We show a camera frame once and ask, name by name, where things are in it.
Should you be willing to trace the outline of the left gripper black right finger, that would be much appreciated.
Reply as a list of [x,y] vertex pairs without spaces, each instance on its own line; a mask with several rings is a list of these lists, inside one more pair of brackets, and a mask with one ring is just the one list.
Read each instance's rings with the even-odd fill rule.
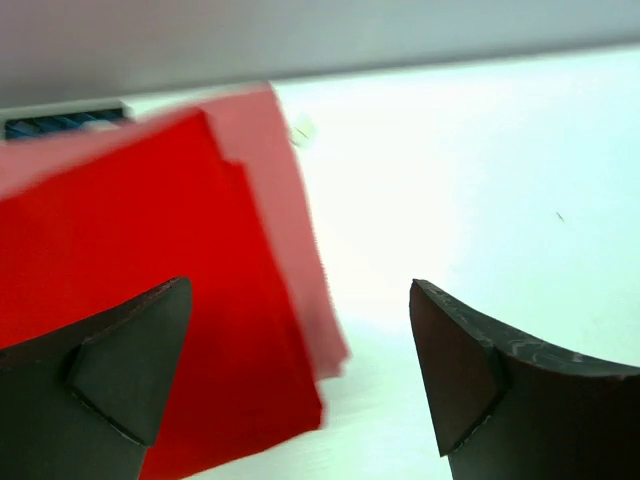
[[425,280],[410,321],[439,453],[457,480],[639,475],[639,371],[485,315]]

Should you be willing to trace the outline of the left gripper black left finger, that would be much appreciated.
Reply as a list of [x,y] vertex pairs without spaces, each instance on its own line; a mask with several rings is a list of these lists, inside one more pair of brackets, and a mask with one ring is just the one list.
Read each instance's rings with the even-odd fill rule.
[[139,477],[158,437],[192,311],[174,278],[1,350],[1,476]]

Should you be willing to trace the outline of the red t shirt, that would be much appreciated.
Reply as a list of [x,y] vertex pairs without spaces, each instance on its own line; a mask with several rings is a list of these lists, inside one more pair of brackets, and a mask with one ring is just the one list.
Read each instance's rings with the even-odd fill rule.
[[243,166],[200,111],[1,196],[1,350],[174,278],[192,311],[136,479],[182,479],[320,427],[323,405]]

